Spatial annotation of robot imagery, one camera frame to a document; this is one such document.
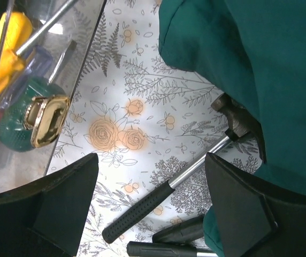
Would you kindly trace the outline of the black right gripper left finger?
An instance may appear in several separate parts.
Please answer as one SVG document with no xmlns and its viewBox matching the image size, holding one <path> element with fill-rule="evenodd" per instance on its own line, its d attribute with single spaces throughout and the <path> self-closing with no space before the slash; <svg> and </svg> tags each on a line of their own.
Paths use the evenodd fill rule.
<svg viewBox="0 0 306 257">
<path fill-rule="evenodd" d="M 0 256 L 76 256 L 98 176 L 90 153 L 0 193 Z"/>
</svg>

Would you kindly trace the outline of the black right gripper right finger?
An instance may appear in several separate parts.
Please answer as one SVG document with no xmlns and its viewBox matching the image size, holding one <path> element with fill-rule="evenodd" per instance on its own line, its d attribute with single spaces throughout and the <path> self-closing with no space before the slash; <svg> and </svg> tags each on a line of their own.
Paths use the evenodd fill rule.
<svg viewBox="0 0 306 257">
<path fill-rule="evenodd" d="M 205 170 L 225 256 L 306 256 L 306 196 L 207 153 Z"/>
</svg>

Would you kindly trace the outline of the green stubby screwdriver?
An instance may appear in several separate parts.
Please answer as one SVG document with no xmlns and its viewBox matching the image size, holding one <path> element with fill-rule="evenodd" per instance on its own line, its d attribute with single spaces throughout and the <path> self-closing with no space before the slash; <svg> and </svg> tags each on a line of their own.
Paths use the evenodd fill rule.
<svg viewBox="0 0 306 257">
<path fill-rule="evenodd" d="M 60 86 L 48 84 L 42 77 L 29 79 L 22 95 L 3 114 L 0 121 L 0 142 L 15 152 L 27 152 L 34 149 L 30 143 L 31 131 L 24 128 L 27 106 L 35 96 L 49 97 L 57 94 L 65 94 Z"/>
</svg>

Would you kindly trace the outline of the blue red screwdriver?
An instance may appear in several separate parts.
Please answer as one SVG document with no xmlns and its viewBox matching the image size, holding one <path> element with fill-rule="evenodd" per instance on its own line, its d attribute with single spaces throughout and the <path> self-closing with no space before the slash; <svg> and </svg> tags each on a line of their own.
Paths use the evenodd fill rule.
<svg viewBox="0 0 306 257">
<path fill-rule="evenodd" d="M 5 112 L 25 90 L 27 81 L 32 77 L 42 77 L 50 69 L 53 62 L 51 53 L 42 46 L 36 45 L 32 50 L 25 53 L 26 67 L 21 72 L 16 72 L 0 96 L 0 121 Z"/>
</svg>

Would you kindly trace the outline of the yellow black screwdriver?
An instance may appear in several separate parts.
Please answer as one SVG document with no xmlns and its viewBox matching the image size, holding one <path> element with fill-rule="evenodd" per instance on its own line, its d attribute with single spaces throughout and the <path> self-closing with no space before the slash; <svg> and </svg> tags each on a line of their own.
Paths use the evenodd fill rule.
<svg viewBox="0 0 306 257">
<path fill-rule="evenodd" d="M 5 13 L 0 19 L 0 38 L 5 22 Z M 16 55 L 16 51 L 29 39 L 33 26 L 22 12 L 12 12 L 7 28 L 0 62 L 0 93 L 7 87 L 14 73 L 22 71 L 26 61 Z"/>
</svg>

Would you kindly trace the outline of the clear acrylic drawer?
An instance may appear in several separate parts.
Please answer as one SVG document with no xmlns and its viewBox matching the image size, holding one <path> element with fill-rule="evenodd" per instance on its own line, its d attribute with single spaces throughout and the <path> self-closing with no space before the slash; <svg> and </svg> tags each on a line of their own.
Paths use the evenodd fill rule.
<svg viewBox="0 0 306 257">
<path fill-rule="evenodd" d="M 47 174 L 105 1 L 14 1 L 34 38 L 0 93 L 0 194 Z"/>
</svg>

